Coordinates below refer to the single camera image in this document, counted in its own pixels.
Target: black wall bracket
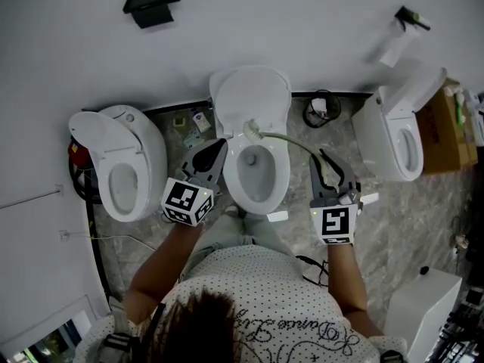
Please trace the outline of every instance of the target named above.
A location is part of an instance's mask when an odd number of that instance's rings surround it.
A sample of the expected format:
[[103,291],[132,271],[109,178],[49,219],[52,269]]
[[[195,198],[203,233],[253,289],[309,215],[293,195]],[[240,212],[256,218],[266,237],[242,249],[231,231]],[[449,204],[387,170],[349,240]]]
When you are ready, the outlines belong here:
[[173,21],[168,4],[180,0],[126,0],[125,14],[131,14],[140,28],[157,26]]
[[426,31],[430,31],[430,23],[428,20],[419,15],[417,12],[410,11],[405,6],[399,9],[399,11],[395,14],[395,17],[399,20],[404,31],[406,28],[405,23],[413,24],[425,29]]

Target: white toilet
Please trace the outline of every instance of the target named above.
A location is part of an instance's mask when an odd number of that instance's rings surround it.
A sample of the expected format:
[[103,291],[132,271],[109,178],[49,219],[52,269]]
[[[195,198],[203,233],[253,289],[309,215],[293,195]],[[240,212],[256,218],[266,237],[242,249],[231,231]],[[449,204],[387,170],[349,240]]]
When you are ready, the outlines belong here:
[[158,128],[139,110],[116,105],[74,114],[72,136],[88,148],[106,211],[121,222],[160,207],[166,183],[166,147]]
[[447,72],[420,66],[404,85],[382,86],[352,117],[358,147],[368,170],[395,182],[422,173],[424,152],[414,112],[439,90]]
[[287,134],[289,79],[270,67],[239,67],[213,74],[210,94],[217,137],[228,139],[223,174],[230,195],[248,213],[271,213],[289,186],[287,142],[263,138],[254,145],[242,128],[254,119],[261,132]]

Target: toilet seat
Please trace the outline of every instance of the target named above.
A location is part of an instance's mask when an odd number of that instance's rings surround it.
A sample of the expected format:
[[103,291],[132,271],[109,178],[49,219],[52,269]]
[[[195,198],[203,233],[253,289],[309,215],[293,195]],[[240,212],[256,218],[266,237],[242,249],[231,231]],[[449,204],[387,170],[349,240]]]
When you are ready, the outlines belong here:
[[393,156],[400,173],[408,181],[415,180],[424,167],[424,150],[415,117],[386,119]]
[[263,138],[258,145],[263,146],[269,152],[275,162],[275,180],[274,187],[270,196],[256,202],[247,196],[246,191],[240,181],[237,160],[246,147],[253,146],[244,134],[239,134],[228,140],[228,154],[225,159],[223,175],[227,185],[228,192],[237,204],[247,212],[265,215],[272,213],[281,203],[289,187],[290,180],[290,161],[287,154],[287,142],[276,138]]
[[[141,142],[123,124],[102,113],[77,113],[69,127],[73,137],[96,156],[93,163],[106,211],[121,222],[136,220],[150,193],[150,171]],[[123,194],[125,200],[116,201],[117,194]],[[127,210],[121,204],[132,204],[132,208]]]
[[[126,176],[118,178],[116,181],[111,181],[113,171],[116,166],[127,165],[136,175],[136,195],[129,195],[132,190],[129,189],[129,184]],[[99,194],[103,201],[106,211],[115,219],[121,222],[130,222],[138,218],[144,211],[147,205],[147,200],[150,190],[150,174],[148,171],[146,157],[143,153],[137,153],[134,149],[119,150],[107,153],[104,158],[99,161],[99,170],[97,172],[99,181]],[[134,205],[130,209],[124,209],[121,206],[121,200],[116,201],[116,194],[121,194],[124,197],[128,196],[127,202],[134,201]]]

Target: toilet lid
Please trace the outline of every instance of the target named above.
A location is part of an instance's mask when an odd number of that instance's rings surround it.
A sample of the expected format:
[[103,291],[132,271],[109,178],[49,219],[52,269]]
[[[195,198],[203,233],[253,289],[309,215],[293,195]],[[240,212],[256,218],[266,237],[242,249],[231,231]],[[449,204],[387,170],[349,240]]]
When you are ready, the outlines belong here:
[[104,153],[120,149],[141,150],[141,143],[123,124],[106,114],[81,112],[69,120],[71,135],[84,147]]
[[254,118],[261,129],[270,129],[273,125],[285,126],[290,90],[275,70],[246,67],[235,70],[223,82],[215,103],[224,133],[242,131],[249,118]]

